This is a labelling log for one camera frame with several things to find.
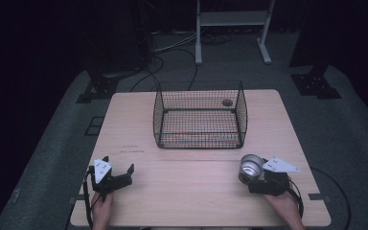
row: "dark background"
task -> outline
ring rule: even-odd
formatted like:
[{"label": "dark background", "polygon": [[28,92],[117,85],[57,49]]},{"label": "dark background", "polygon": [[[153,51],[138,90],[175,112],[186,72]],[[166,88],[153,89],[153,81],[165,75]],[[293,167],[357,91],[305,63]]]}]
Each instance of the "dark background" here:
[{"label": "dark background", "polygon": [[[146,27],[136,1],[0,1],[0,213],[76,75],[92,61],[117,71],[140,67],[147,53],[138,31],[195,27],[196,1],[139,2]],[[223,10],[256,4],[224,3]],[[277,0],[270,29],[300,29],[290,65],[325,59],[368,106],[368,1]]]}]

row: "human hand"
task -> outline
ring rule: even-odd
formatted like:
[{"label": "human hand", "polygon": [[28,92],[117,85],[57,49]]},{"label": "human hand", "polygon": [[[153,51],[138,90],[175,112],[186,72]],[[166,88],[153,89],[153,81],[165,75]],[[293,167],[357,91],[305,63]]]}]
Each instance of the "human hand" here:
[{"label": "human hand", "polygon": [[113,192],[106,195],[105,201],[99,193],[95,193],[91,203],[93,204],[92,216],[94,222],[92,230],[105,230],[109,225],[112,214]]},{"label": "human hand", "polygon": [[298,212],[297,201],[289,192],[284,192],[277,196],[264,195],[264,198],[291,230],[306,229]]}]

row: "gray carpet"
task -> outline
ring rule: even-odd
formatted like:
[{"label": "gray carpet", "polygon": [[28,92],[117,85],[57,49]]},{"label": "gray carpet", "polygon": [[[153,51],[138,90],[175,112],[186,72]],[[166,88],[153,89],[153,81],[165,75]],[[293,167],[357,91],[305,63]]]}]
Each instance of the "gray carpet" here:
[{"label": "gray carpet", "polygon": [[[346,193],[352,220],[349,229],[368,229],[368,108],[354,91],[349,79],[330,66],[325,78],[342,99],[318,100],[300,96],[290,74],[304,74],[307,67],[288,68],[298,34],[269,34],[267,49],[272,64],[263,63],[256,44],[257,34],[233,35],[219,46],[203,46],[203,63],[197,66],[196,81],[240,80],[245,89],[276,89],[306,157],[312,167],[330,175]],[[182,39],[177,35],[156,35],[158,48]],[[194,44],[182,46],[194,53]],[[158,55],[163,68],[155,73],[160,81],[190,81],[196,71],[195,61],[180,50]],[[162,62],[153,58],[151,71]],[[146,70],[120,80],[117,92],[128,92]],[[96,116],[104,116],[109,100],[76,103],[89,83],[86,72],[70,85],[34,155],[18,182],[18,197],[9,200],[0,217],[0,229],[80,229],[69,224],[73,198],[81,182],[97,136],[85,131]],[[134,91],[153,90],[147,78]],[[329,177],[313,171],[326,202],[332,223],[321,229],[343,229],[347,205],[342,193]]]}]

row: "wooden table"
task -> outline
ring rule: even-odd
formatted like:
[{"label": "wooden table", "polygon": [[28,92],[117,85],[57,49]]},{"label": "wooden table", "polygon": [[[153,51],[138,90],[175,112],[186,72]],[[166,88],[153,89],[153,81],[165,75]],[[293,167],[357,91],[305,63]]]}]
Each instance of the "wooden table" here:
[{"label": "wooden table", "polygon": [[[285,225],[261,195],[238,180],[241,158],[249,153],[278,156],[298,166],[289,175],[304,201],[306,226],[331,223],[307,159],[275,90],[245,90],[248,125],[241,149],[160,149],[152,131],[154,92],[118,93],[111,100],[92,154],[109,156],[112,174],[134,163],[133,184],[115,195],[113,226],[259,227]],[[87,226],[83,200],[76,202],[71,223]]]}]

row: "wire cage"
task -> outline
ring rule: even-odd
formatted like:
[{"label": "wire cage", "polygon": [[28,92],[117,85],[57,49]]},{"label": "wire cage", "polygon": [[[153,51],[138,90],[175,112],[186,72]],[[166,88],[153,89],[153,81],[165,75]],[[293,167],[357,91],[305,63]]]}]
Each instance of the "wire cage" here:
[{"label": "wire cage", "polygon": [[161,149],[239,149],[247,130],[241,81],[158,82],[153,133]]}]

